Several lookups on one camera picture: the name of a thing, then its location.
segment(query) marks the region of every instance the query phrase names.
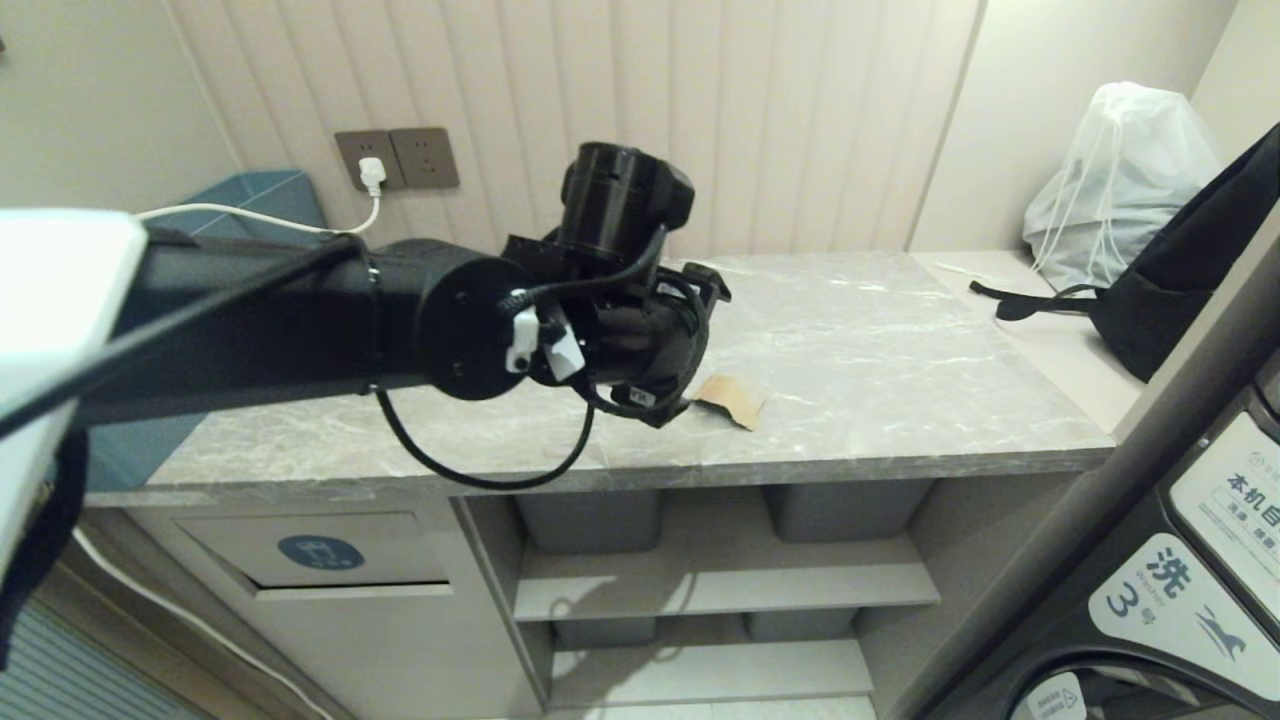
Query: white plug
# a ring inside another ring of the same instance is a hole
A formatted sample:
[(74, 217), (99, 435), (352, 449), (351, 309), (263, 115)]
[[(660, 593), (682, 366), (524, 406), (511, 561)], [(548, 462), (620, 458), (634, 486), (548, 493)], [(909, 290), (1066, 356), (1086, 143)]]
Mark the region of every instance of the white plug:
[(378, 158), (360, 159), (360, 182), (365, 183), (365, 190), (370, 197), (383, 196), (383, 182), (387, 181), (387, 168)]

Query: cardboard piece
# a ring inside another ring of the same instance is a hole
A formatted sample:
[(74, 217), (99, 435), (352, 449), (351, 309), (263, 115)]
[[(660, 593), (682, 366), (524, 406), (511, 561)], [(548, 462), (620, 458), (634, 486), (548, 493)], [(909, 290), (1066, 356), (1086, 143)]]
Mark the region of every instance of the cardboard piece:
[(712, 375), (694, 393), (694, 401), (723, 411), (739, 425), (755, 430), (768, 393), (736, 375)]

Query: wall outlet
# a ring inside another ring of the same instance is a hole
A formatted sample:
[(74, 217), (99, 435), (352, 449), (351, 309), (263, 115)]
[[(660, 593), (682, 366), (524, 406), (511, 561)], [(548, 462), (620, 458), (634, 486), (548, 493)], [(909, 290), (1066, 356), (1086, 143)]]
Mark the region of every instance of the wall outlet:
[(404, 184), (420, 188), (458, 187), (458, 167), (444, 128), (401, 128), (390, 132)]
[(360, 182), (361, 158), (378, 158), (383, 161), (383, 167), (387, 168), (387, 181), (383, 182), (383, 191), (404, 188), (404, 176), (401, 174), (399, 161), (396, 159), (396, 149), (392, 146), (392, 138), (387, 131), (339, 132), (333, 137), (338, 141), (342, 161), (347, 165), (347, 174), (351, 176), (351, 184), (356, 190), (365, 192), (365, 183)]

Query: plastic bag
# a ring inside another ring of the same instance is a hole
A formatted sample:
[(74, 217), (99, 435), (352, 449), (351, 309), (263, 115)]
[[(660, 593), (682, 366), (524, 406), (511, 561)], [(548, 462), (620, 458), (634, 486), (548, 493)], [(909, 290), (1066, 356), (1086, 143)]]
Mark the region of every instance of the plastic bag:
[(1185, 97), (1132, 82), (1103, 85), (1062, 168), (1027, 208), (1032, 269), (1057, 290), (1110, 287), (1221, 169)]

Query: counter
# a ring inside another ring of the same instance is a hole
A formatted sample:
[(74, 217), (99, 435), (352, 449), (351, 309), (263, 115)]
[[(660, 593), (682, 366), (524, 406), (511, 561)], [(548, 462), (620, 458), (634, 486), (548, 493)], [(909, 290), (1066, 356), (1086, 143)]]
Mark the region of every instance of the counter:
[[(1082, 471), (1108, 432), (992, 325), (900, 254), (750, 256), (708, 263), (719, 305), (694, 388), (712, 373), (765, 388), (758, 432), (691, 407), (655, 430), (598, 415), (577, 465), (540, 491), (737, 486)], [(561, 461), (584, 405), (522, 383), (488, 402), (431, 388), (393, 393), (445, 464), (516, 479)], [(93, 506), (411, 500), (477, 491), (412, 460), (371, 397), (211, 414), (132, 492)]]

